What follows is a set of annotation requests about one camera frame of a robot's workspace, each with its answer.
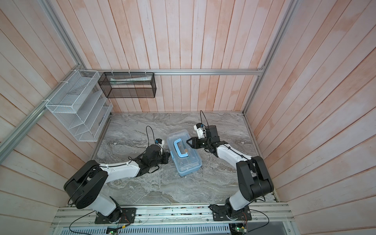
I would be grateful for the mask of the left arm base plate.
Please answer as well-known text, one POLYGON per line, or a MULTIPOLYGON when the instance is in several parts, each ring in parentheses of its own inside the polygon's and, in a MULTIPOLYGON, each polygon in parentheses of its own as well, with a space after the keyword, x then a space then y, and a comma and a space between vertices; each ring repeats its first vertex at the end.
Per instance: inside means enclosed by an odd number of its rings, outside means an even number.
POLYGON ((97 212, 95 224, 117 224, 117 223, 134 223, 137 208, 121 208, 117 207, 108 216, 97 212))

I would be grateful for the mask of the blue plastic tool box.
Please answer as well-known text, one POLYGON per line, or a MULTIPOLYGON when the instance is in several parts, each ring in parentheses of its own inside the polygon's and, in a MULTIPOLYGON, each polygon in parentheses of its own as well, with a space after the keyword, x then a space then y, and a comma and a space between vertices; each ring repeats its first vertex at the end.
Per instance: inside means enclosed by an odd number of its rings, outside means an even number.
POLYGON ((202 166, 202 159, 197 150, 187 144, 190 138, 187 130, 181 130, 167 136, 170 155, 181 177, 199 171, 202 166))

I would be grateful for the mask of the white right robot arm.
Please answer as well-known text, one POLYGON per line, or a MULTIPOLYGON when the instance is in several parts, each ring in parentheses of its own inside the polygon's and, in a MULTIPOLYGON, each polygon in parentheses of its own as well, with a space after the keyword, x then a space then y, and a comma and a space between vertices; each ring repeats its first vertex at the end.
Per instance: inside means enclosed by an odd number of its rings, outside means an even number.
POLYGON ((254 200, 274 191, 262 157, 251 157, 235 150, 225 141, 212 142, 209 138, 192 137, 187 144, 193 149, 203 148, 236 169, 239 190, 226 200, 224 206, 219 207, 227 216, 244 211, 254 200))

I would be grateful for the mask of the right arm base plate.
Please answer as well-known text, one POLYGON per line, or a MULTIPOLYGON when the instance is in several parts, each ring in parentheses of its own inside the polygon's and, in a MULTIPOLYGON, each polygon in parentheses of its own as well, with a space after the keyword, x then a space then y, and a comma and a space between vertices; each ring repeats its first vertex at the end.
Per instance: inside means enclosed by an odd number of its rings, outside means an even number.
POLYGON ((208 208, 212 211, 212 218, 214 221, 252 220, 251 213, 247 208, 235 211, 227 204, 223 206, 210 204, 208 208))

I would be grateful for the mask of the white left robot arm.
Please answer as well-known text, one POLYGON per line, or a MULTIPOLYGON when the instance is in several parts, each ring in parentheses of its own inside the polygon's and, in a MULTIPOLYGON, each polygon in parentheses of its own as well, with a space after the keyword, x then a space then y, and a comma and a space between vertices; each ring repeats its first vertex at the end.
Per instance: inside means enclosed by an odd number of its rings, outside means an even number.
POLYGON ((90 208, 117 221, 120 206, 112 197, 101 194, 103 186, 119 179, 152 174, 160 165, 168 164, 169 157, 161 145, 153 144, 138 157, 124 163, 99 164, 90 160, 64 184, 64 190, 78 209, 90 208))

